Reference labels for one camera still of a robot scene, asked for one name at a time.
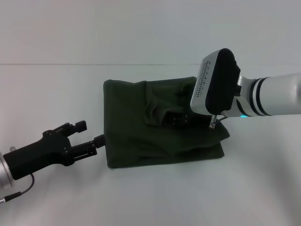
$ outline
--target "white arm segment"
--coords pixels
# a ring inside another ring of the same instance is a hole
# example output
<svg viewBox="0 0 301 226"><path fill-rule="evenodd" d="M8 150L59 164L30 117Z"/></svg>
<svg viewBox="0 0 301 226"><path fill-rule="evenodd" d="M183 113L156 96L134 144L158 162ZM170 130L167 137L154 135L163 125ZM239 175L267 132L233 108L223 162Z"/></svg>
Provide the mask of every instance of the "white arm segment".
<svg viewBox="0 0 301 226"><path fill-rule="evenodd" d="M240 96L227 117L301 114L301 73L249 80L240 76Z"/></svg>

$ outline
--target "green fabric bag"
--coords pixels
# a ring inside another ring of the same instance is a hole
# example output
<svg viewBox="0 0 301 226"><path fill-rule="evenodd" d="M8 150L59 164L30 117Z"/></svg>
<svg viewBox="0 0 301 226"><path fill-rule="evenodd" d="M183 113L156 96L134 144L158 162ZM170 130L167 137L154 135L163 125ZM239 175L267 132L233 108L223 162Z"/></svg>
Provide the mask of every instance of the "green fabric bag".
<svg viewBox="0 0 301 226"><path fill-rule="evenodd" d="M196 78L130 83L108 80L104 135L110 168L169 164L224 156L230 135L210 116L195 114L190 99Z"/></svg>

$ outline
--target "white wall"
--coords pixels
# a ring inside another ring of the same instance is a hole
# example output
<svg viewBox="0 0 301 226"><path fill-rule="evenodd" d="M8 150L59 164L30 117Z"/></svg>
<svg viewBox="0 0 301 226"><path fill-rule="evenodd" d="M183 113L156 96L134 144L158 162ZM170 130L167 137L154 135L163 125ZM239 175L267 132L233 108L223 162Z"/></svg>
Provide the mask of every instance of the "white wall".
<svg viewBox="0 0 301 226"><path fill-rule="evenodd" d="M248 78L301 72L301 3L289 0L3 0L0 150L86 120L103 133L103 82L196 76L231 49ZM111 170L104 148L0 209L3 226L299 226L301 116L223 121L225 157ZM25 189L30 178L16 181Z"/></svg>

